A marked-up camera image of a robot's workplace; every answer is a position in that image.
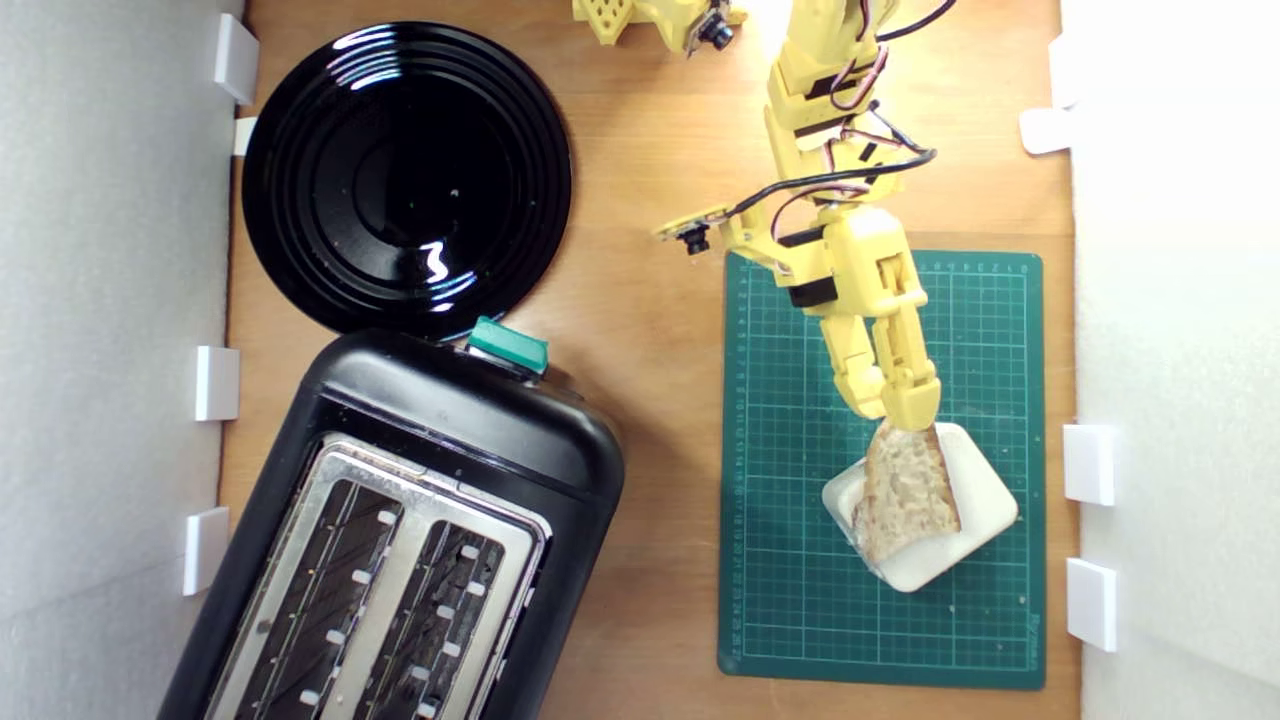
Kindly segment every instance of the black plate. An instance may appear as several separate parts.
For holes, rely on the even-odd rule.
[[[534,287],[571,184],[564,127],[527,65],[404,22],[338,38],[280,82],[243,205],[268,274],[312,319],[451,340]]]

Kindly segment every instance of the white bracket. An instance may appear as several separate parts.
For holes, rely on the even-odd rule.
[[[232,143],[232,156],[243,158],[248,152],[248,138],[253,136],[257,117],[236,119],[236,141]]]
[[[1115,429],[1062,425],[1062,480],[1069,500],[1115,505]]]
[[[196,420],[239,416],[239,350],[202,345],[196,348]]]
[[[1023,147],[1032,155],[1066,150],[1074,140],[1070,108],[1080,100],[1084,81],[1082,63],[1068,33],[1048,44],[1048,74],[1052,108],[1023,110],[1018,126]]]
[[[257,38],[230,13],[218,18],[218,55],[214,82],[241,105],[253,104],[257,86]]]
[[[230,512],[214,507],[187,516],[187,562],[182,573],[182,594],[191,597],[214,582],[230,539]]]
[[[1066,560],[1066,632],[1105,652],[1116,651],[1116,571]]]

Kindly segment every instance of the electrical wire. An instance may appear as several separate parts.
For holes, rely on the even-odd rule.
[[[928,15],[924,15],[923,18],[915,20],[914,23],[911,23],[911,24],[909,24],[906,27],[900,27],[897,29],[886,32],[883,35],[877,35],[876,40],[878,42],[887,42],[890,40],[897,40],[899,37],[905,37],[908,35],[911,35],[913,32],[915,32],[918,29],[924,29],[925,27],[933,24],[933,20],[936,20],[936,19],[941,18],[942,15],[947,14],[947,10],[950,10],[951,6],[955,5],[955,4],[956,4],[956,0],[942,0],[942,4],[938,5]]]
[[[904,145],[901,142],[899,142],[897,140],[893,140],[892,137],[884,137],[882,135],[876,135],[873,132],[867,132],[864,129],[854,129],[854,128],[844,128],[844,129],[841,129],[838,140],[851,140],[851,138],[855,138],[855,137],[860,137],[860,138],[863,138],[863,140],[865,140],[868,142],[874,142],[877,145],[884,145],[884,146],[892,147],[895,150],[899,149],[899,147],[904,147]]]
[[[925,165],[937,156],[938,156],[937,150],[932,147],[922,147],[920,150],[916,150],[915,158],[911,158],[910,160],[902,160],[900,163],[890,163],[887,165],[877,165],[874,168],[850,168],[847,170],[836,170],[833,173],[822,173],[803,178],[778,181],[773,184],[762,187],[758,192],[755,192],[746,200],[730,208],[728,211],[726,211],[721,218],[727,219],[733,215],[745,213],[746,210],[750,210],[751,208],[759,205],[764,199],[769,197],[776,192],[782,192],[783,190],[795,190],[797,187],[833,183],[852,178],[865,178],[872,176],[887,176],[891,173],[901,173],[914,168],[919,168],[920,165]]]
[[[809,197],[810,195],[817,195],[819,192],[844,192],[849,200],[852,200],[854,197],[858,197],[860,195],[867,195],[870,191],[872,188],[868,184],[827,183],[810,187],[804,192],[797,192],[790,199],[787,199],[787,201],[783,202],[781,208],[778,208],[778,211],[773,214],[773,222],[769,223],[769,238],[773,241],[778,240],[778,220],[782,219],[782,211],[790,208],[791,204],[795,202],[796,200],[801,200],[804,197]]]
[[[881,72],[884,70],[884,63],[888,61],[888,45],[879,46],[878,51],[876,53],[876,60],[870,64],[870,69],[867,72],[865,76],[863,76],[861,81],[859,81],[858,83],[858,92],[854,95],[854,99],[850,100],[849,102],[841,102],[840,100],[836,99],[836,92],[838,92],[840,85],[845,82],[845,78],[847,78],[851,73],[855,72],[854,63],[856,61],[858,61],[856,58],[850,60],[849,64],[845,65],[842,70],[840,70],[840,73],[835,77],[835,79],[831,81],[831,104],[835,105],[836,109],[838,110],[852,110],[854,108],[861,105],[863,100],[867,100],[867,96],[870,95],[872,88],[876,87],[876,79],[879,78]]]
[[[888,128],[888,132],[890,135],[893,136],[893,140],[910,147],[913,152],[924,152],[924,147],[920,147],[910,137],[906,137],[905,132],[897,129],[897,126],[884,119],[884,115],[881,115],[877,110],[879,110],[879,100],[872,100],[870,104],[867,105],[867,111],[870,113],[877,120],[879,120],[881,124]]]
[[[863,36],[867,35],[867,29],[872,27],[872,3],[870,0],[861,0],[863,10],[863,27],[858,29],[858,42],[863,41]]]

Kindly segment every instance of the green cutting mat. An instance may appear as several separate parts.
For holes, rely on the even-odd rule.
[[[719,665],[735,675],[1039,689],[1044,685],[1042,274],[1034,255],[916,252],[942,378],[1018,500],[1018,521],[902,594],[822,505],[874,423],[840,398],[818,322],[736,255],[726,275]]]

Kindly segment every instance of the yellow 3d printed part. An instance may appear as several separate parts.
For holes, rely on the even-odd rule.
[[[658,27],[662,41],[672,53],[691,50],[692,31],[708,13],[707,0],[572,0],[573,19],[591,26],[600,45],[617,45],[622,31],[632,23]],[[746,10],[733,8],[728,24],[740,26]]]

